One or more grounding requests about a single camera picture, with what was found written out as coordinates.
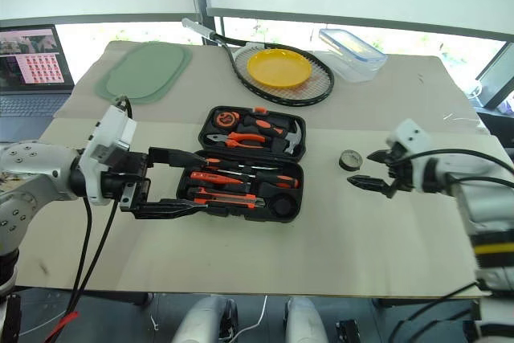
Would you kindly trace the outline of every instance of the red cable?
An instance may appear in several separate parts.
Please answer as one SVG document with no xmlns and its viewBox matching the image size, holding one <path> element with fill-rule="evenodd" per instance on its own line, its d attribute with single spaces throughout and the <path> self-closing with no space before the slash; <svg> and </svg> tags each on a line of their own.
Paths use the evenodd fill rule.
<svg viewBox="0 0 514 343">
<path fill-rule="evenodd" d="M 74 311 L 72 313 L 68 313 L 65 317 L 63 317 L 60 322 L 55 326 L 54 329 L 52 329 L 50 335 L 48 335 L 47 339 L 45 339 L 45 343 L 48 343 L 51 338 L 60 330 L 62 329 L 65 325 L 67 325 L 70 321 L 73 321 L 74 319 L 76 319 L 77 317 L 79 317 L 79 313 L 77 311 Z"/>
</svg>

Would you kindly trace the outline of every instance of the hammer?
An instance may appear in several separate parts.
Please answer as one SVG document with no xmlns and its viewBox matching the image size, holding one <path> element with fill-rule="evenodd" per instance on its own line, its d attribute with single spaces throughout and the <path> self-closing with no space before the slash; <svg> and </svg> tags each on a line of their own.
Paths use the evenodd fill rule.
<svg viewBox="0 0 514 343">
<path fill-rule="evenodd" d="M 295 120 L 296 132 L 288 132 L 286 129 L 274 126 L 265 120 L 257 120 L 253 116 L 246 116 L 244 119 L 245 125 L 255 125 L 261 134 L 270 137 L 284 138 L 289 142 L 289 146 L 284 150 L 285 153 L 292 154 L 295 147 L 302 140 L 302 130 Z"/>
<path fill-rule="evenodd" d="M 292 154 L 295 147 L 302 141 L 302 130 L 300 125 L 295 121 L 296 133 L 288 132 L 285 139 L 289 141 L 289 146 L 284 150 L 285 153 Z"/>
</svg>

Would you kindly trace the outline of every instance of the racket handle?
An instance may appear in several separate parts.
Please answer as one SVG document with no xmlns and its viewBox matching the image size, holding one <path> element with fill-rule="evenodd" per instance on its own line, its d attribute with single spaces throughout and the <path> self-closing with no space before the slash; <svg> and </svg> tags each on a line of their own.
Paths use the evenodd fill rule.
<svg viewBox="0 0 514 343">
<path fill-rule="evenodd" d="M 215 31 L 212 31 L 210 28 L 207 28 L 205 26 L 202 26 L 201 24 L 193 22 L 191 19 L 183 18 L 182 25 L 185 28 L 189 28 L 190 30 L 193 30 L 194 32 L 200 34 L 204 38 L 207 38 L 209 40 L 212 40 L 212 37 L 216 34 Z"/>
</svg>

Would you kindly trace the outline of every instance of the table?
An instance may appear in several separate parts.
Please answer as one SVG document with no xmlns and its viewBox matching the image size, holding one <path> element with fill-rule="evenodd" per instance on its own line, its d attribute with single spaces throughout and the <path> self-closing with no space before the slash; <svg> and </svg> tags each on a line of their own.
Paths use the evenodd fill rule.
<svg viewBox="0 0 514 343">
<path fill-rule="evenodd" d="M 42 141 L 80 148 L 95 123 L 57 118 Z M 146 151 L 149 145 L 198 150 L 199 130 L 193 124 L 140 122 L 132 150 Z M 387 134 L 308 124 L 307 152 L 300 162 L 304 200 L 289 224 L 204 213 L 143 221 L 118 213 L 88 288 L 424 297 L 469 283 L 475 261 L 453 198 L 399 192 L 389 200 L 351 186 L 346 181 L 351 173 L 337 166 L 342 149 L 367 155 L 385 148 Z M 508 159 L 495 137 L 434 133 L 433 138 L 438 146 Z M 181 172 L 163 165 L 151 169 L 150 198 L 174 197 Z M 371 161 L 365 161 L 361 172 L 388 179 L 386 168 Z M 84 237 L 83 211 L 80 201 L 53 202 L 38 213 L 20 247 L 18 285 L 72 286 Z M 93 211 L 94 246 L 109 207 Z"/>
<path fill-rule="evenodd" d="M 55 116 L 102 117 L 108 102 L 96 96 L 93 85 L 138 44 L 111 42 Z M 247 90 L 221 47 L 185 47 L 192 53 L 189 66 L 162 100 L 134 106 L 137 120 L 200 125 L 214 106 L 264 106 L 301 115 L 310 129 L 390 131 L 410 117 L 433 132 L 488 133 L 485 128 L 477 128 L 480 120 L 475 110 L 435 56 L 390 55 L 373 80 L 359 84 L 348 83 L 335 74 L 328 99 L 313 106 L 289 108 Z"/>
</svg>

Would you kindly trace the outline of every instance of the tool case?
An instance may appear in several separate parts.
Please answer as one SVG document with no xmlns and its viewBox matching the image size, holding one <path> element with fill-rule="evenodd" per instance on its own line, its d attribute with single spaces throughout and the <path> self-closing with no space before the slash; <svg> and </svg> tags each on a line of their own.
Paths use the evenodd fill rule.
<svg viewBox="0 0 514 343">
<path fill-rule="evenodd" d="M 177 197 L 206 203 L 204 211 L 217 216 L 289 223 L 302 202 L 304 172 L 297 162 L 305 133 L 299 116 L 215 107 L 198 135 L 203 150 L 196 152 L 210 163 L 184 169 Z"/>
</svg>

